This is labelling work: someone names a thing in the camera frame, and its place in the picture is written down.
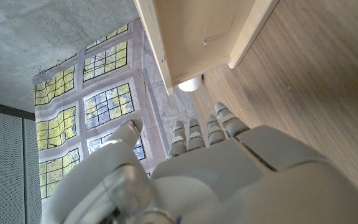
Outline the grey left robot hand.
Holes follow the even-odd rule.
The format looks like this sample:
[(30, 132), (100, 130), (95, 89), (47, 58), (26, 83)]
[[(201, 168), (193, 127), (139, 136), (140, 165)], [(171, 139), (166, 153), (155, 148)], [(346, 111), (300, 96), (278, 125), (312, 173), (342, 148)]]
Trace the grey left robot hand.
[(147, 174), (132, 115), (64, 177), (43, 223), (358, 223), (358, 189), (325, 156), (269, 126), (249, 128), (215, 104), (177, 121), (167, 160)]

